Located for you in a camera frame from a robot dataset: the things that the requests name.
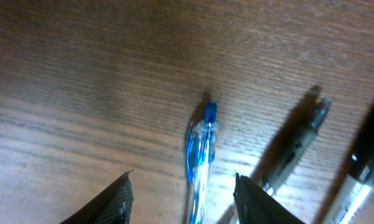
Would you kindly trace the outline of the blue ballpoint pen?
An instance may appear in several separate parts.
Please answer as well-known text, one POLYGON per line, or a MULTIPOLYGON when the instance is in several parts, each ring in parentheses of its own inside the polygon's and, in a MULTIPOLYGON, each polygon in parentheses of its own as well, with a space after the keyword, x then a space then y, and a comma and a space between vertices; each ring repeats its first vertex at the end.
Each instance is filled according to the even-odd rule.
POLYGON ((187 185, 189 186, 187 223, 201 224, 210 176, 215 158, 218 131, 217 104, 208 102, 203 119, 189 127, 186 138, 187 185))

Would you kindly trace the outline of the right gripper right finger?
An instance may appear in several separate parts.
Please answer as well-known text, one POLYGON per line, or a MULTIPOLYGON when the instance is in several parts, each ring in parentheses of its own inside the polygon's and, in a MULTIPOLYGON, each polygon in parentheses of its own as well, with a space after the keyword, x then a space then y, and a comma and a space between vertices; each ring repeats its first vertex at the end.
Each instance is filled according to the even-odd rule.
POLYGON ((233 196, 239 224, 304 224, 249 177, 239 173, 233 196))

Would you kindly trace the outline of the black sharpie marker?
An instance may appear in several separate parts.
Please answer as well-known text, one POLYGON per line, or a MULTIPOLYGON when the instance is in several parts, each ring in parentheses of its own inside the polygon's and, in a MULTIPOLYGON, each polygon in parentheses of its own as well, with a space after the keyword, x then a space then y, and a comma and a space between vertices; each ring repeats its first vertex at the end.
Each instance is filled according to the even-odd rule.
POLYGON ((358 132, 348 173, 323 224, 352 223, 374 191, 374 104, 358 132))

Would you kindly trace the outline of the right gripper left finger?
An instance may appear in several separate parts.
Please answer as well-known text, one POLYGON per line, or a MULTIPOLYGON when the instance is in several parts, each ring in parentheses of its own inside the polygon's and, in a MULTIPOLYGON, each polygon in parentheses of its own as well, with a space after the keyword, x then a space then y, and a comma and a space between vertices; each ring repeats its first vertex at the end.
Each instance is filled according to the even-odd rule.
POLYGON ((127 171, 61 224, 130 224, 133 191, 127 171))

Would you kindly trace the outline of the black ballpoint pen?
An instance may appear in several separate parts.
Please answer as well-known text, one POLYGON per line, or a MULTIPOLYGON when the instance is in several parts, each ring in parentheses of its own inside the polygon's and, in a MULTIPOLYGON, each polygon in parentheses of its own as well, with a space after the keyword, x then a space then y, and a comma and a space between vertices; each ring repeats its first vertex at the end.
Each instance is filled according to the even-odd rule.
MULTIPOLYGON (((281 145, 274 164, 262 174, 259 182, 254 182, 251 179, 272 198, 294 171, 303 154, 317 137, 319 128, 324 122, 331 104, 332 101, 328 98, 319 100, 307 121, 301 123, 288 141, 281 145)), ((219 223, 239 223, 235 199, 219 223)))

